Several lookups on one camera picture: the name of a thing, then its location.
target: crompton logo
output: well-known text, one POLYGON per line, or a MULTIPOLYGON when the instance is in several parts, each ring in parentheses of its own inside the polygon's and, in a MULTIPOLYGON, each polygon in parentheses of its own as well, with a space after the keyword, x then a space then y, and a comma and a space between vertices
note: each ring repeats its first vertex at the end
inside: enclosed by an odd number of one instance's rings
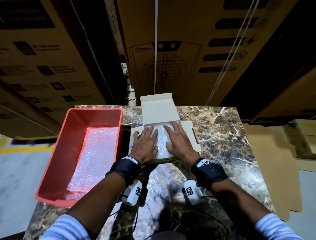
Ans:
POLYGON ((137 47, 136 50, 150 50, 151 47, 137 47))

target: person's left hand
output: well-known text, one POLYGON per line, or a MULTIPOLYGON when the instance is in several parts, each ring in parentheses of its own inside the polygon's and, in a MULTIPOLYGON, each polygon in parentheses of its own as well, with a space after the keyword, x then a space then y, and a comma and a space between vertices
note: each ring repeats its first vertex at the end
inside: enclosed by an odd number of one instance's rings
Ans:
POLYGON ((140 162, 140 164, 144 164, 145 162, 153 159, 158 153, 158 147, 154 147, 155 140, 158 135, 158 129, 156 129, 152 137, 150 137, 153 129, 154 126, 144 128, 139 138, 139 132, 136 131, 134 133, 134 144, 131 153, 128 156, 135 158, 140 162))

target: striped sleeve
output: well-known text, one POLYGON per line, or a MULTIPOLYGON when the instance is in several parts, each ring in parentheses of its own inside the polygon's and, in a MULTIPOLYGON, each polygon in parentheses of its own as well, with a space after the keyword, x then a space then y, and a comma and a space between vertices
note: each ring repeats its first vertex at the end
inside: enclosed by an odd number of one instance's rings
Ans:
POLYGON ((77 219, 64 214, 47 229, 40 239, 90 240, 90 237, 77 219))
POLYGON ((256 229, 267 240, 303 240, 273 213, 261 218, 256 223, 256 229))

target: bubble wrap in red bin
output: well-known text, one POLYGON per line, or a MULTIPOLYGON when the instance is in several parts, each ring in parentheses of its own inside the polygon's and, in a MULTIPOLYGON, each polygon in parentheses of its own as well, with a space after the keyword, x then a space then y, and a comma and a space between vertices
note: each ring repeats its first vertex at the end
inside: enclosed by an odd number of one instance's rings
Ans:
POLYGON ((80 199, 110 170, 119 128, 87 128, 76 170, 65 199, 80 199))

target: brown marble surface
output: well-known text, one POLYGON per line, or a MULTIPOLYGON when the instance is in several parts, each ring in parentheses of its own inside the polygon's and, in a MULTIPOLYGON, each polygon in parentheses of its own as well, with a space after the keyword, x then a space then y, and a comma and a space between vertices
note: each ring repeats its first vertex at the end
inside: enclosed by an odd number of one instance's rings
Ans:
MULTIPOLYGON (((143 124, 140 106, 76 107, 123 108, 125 125, 133 128, 143 124)), ((275 212, 236 108, 177 107, 177 110, 181 120, 193 122, 203 157, 221 164, 231 180, 275 212)), ((138 206, 122 204, 120 211, 105 223, 98 239, 144 240, 161 231, 181 232, 187 239, 199 234, 210 239, 243 239, 217 201, 206 198, 194 207, 188 204, 183 183, 195 177, 182 161, 143 167, 138 179, 143 183, 138 206), (137 224, 131 235, 137 210, 137 224)), ((24 239, 38 239, 66 210, 39 202, 24 239)))

